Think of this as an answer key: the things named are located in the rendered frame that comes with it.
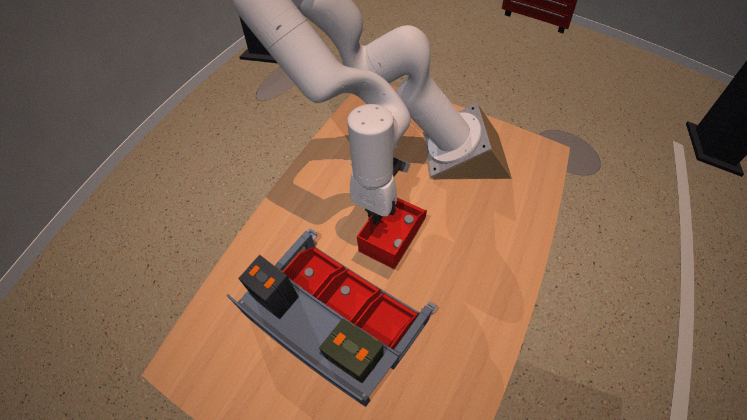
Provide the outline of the grey metal shelf rack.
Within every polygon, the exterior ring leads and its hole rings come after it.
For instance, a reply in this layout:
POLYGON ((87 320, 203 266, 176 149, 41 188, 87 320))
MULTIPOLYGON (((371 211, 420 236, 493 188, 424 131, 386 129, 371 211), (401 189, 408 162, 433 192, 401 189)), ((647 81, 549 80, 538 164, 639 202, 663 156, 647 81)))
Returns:
MULTIPOLYGON (((275 267, 283 271, 304 246, 306 250, 315 247, 314 239, 316 237, 317 232, 309 228, 309 230, 305 231, 297 239, 282 258, 277 261, 275 267)), ((300 285, 297 285, 291 279, 290 281, 299 298, 296 299, 290 309, 287 310, 287 313, 280 319, 277 316, 273 316, 268 309, 255 300, 248 290, 239 302, 236 302, 229 294, 227 294, 227 297, 242 310, 245 316, 248 316, 250 321, 256 321, 254 322, 256 326, 261 328, 265 333, 268 332, 269 337, 277 341, 279 345, 282 345, 282 347, 297 357, 302 363, 309 366, 310 369, 314 370, 317 374, 320 373, 321 377, 324 379, 327 378, 327 381, 330 380, 329 383, 338 387, 338 389, 341 389, 341 391, 365 407, 371 401, 369 398, 370 394, 373 393, 389 369, 395 369, 414 340, 418 338, 418 335, 426 326, 430 316, 437 309, 435 304, 428 302, 427 306, 424 306, 421 313, 419 313, 381 289, 381 293, 385 293, 405 307, 418 313, 418 317, 416 317, 394 350, 373 337, 383 345, 383 357, 375 365, 375 369, 366 377, 365 381, 361 383, 348 375, 344 370, 339 369, 337 365, 329 362, 319 350, 323 341, 338 326, 338 323, 342 319, 348 321, 346 317, 340 316, 336 311, 302 289, 300 285)))

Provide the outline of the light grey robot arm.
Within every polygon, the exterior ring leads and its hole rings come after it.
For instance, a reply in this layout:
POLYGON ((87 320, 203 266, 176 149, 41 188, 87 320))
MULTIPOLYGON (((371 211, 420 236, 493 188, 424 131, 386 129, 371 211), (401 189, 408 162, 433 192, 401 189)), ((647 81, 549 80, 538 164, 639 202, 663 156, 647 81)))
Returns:
POLYGON ((351 93, 366 103, 353 109, 347 118, 350 165, 353 177, 363 186, 379 187, 398 171, 408 172, 411 164, 396 159, 394 151, 411 118, 431 137, 428 151, 441 163, 464 159, 477 146, 482 135, 480 122, 472 114, 459 114, 431 79, 430 43, 417 27, 396 27, 362 46, 358 42, 362 14, 352 0, 232 3, 265 50, 310 101, 324 103, 351 93), (343 64, 306 17, 333 41, 343 64), (389 83, 403 75, 407 77, 395 91, 389 83))

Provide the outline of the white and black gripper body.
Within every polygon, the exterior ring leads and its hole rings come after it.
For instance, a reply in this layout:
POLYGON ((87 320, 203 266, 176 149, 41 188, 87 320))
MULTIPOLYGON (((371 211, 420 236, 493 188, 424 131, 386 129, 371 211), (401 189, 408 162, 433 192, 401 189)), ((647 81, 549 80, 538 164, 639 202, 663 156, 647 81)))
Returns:
POLYGON ((350 197, 353 203, 366 208, 382 217, 388 217, 392 210, 392 201, 397 202, 397 190, 394 175, 388 183, 370 188, 358 183, 351 173, 350 197))

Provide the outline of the red bin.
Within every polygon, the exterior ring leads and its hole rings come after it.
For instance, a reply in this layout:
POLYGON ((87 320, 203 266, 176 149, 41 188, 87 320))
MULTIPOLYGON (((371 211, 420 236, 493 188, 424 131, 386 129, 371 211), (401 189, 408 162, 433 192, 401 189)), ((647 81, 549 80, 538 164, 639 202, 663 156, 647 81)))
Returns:
POLYGON ((312 247, 297 254, 283 273, 302 289, 317 297, 329 281, 343 271, 339 263, 312 247), (314 270, 314 275, 310 278, 304 272, 307 268, 314 270))
POLYGON ((381 292, 375 285, 345 269, 334 276, 316 298, 354 324, 370 303, 380 295, 381 292), (343 285, 350 288, 349 295, 341 293, 343 285))
POLYGON ((376 224, 372 223, 371 216, 357 235, 358 252, 392 269, 396 268, 427 214, 427 210, 400 198, 397 198, 395 208, 394 215, 382 217, 376 224), (406 215, 414 217, 413 224, 407 225, 404 222, 406 215), (396 239, 402 240, 398 249, 394 247, 396 239))
POLYGON ((365 309, 355 325, 394 350, 416 317, 414 311, 382 293, 365 309))

